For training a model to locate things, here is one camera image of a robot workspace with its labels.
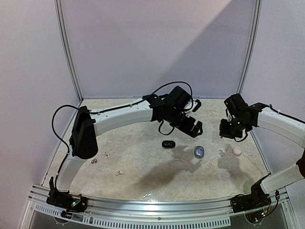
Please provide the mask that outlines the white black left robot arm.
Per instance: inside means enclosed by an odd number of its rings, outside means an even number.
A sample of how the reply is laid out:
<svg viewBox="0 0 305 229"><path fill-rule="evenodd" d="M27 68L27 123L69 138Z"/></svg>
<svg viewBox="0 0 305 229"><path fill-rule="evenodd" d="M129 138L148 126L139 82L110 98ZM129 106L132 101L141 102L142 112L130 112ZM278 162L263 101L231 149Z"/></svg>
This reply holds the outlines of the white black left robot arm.
<svg viewBox="0 0 305 229"><path fill-rule="evenodd" d="M55 189L52 199L60 207L67 207L71 197L67 193L82 165L98 153L96 138L108 131L141 122L160 124L168 122L172 129L178 129L195 138L203 133L202 122L190 116L202 103L194 100L192 93L176 86L168 94L145 95L121 106L92 110L86 106L77 108L77 114L64 157L55 177L49 181L50 189Z"/></svg>

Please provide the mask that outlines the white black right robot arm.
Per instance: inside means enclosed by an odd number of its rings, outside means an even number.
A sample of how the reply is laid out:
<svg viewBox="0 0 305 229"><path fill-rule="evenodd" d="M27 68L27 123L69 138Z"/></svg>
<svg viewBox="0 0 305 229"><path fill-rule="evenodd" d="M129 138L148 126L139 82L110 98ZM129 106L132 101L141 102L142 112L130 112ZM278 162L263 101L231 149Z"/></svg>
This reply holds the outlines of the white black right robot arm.
<svg viewBox="0 0 305 229"><path fill-rule="evenodd" d="M305 148L305 122L284 114L271 104L248 105L240 94L224 100L226 118L220 121L219 136L236 142L244 141L252 129L263 129ZM305 178L305 155L291 166L268 175L253 185L254 192L246 198L250 208L264 202L265 195Z"/></svg>

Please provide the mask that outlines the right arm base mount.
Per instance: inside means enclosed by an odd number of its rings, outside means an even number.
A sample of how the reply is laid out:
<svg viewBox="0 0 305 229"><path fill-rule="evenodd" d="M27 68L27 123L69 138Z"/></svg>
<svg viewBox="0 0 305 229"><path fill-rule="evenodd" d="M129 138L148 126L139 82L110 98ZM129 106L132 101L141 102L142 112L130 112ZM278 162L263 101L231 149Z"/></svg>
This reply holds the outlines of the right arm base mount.
<svg viewBox="0 0 305 229"><path fill-rule="evenodd" d="M252 189L250 194L238 194L230 199L230 205L234 213L248 211L265 206L271 206L269 194L265 194L260 188Z"/></svg>

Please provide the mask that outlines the black earbud charging case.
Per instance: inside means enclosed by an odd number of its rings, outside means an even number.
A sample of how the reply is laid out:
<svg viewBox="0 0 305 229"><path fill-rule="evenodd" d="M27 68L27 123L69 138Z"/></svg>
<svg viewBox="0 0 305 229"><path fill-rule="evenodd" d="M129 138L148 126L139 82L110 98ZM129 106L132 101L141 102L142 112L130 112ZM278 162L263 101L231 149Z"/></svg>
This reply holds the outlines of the black earbud charging case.
<svg viewBox="0 0 305 229"><path fill-rule="evenodd" d="M173 140L164 140L162 141L162 147L166 149L175 148L176 143Z"/></svg>

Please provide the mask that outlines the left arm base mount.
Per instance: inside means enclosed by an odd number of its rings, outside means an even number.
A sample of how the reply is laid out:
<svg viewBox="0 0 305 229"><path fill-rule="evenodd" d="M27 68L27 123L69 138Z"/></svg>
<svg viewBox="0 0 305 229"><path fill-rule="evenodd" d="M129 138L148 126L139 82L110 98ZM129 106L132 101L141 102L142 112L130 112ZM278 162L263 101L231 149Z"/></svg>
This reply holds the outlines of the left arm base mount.
<svg viewBox="0 0 305 229"><path fill-rule="evenodd" d="M88 198L81 194L72 195L69 192L51 190L48 194L46 203L52 206L65 209L67 212L85 212L88 207Z"/></svg>

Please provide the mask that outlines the blue-grey oval charging case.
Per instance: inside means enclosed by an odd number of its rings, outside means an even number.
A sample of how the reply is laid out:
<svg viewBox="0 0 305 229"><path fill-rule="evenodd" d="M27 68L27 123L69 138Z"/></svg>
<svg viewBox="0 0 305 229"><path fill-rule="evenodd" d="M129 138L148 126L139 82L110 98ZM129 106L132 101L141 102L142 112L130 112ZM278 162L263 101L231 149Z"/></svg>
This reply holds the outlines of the blue-grey oval charging case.
<svg viewBox="0 0 305 229"><path fill-rule="evenodd" d="M204 148L202 146L196 146L195 149L194 149L194 156L197 159L204 158Z"/></svg>

